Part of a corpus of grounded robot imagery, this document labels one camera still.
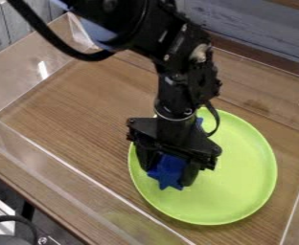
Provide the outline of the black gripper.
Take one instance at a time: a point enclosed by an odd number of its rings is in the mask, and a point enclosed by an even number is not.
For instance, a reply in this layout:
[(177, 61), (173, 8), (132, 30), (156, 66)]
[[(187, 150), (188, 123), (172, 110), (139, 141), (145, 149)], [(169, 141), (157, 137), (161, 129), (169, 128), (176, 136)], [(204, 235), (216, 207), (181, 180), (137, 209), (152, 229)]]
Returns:
[(194, 184), (202, 170), (215, 169), (223, 150), (210, 139), (196, 112), (173, 120), (161, 115), (152, 118), (128, 118), (127, 127), (127, 139), (135, 144), (136, 157), (144, 171), (153, 168), (160, 153), (188, 161), (180, 177), (183, 187)]

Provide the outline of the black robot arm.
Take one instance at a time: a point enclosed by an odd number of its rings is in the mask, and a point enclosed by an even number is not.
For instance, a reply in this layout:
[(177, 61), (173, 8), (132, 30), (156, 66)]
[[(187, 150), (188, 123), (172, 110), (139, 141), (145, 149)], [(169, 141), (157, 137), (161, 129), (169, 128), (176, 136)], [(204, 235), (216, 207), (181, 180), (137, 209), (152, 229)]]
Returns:
[(80, 17), (96, 53), (74, 49), (50, 30), (24, 0), (8, 0), (28, 24), (65, 55), (103, 61), (131, 50), (153, 63), (159, 76), (155, 116), (129, 118), (127, 139), (139, 165), (159, 187), (183, 189), (198, 174), (214, 169), (223, 153), (198, 116), (206, 108), (220, 118), (211, 99), (222, 81), (214, 63), (210, 34), (176, 10), (175, 0), (54, 0)]

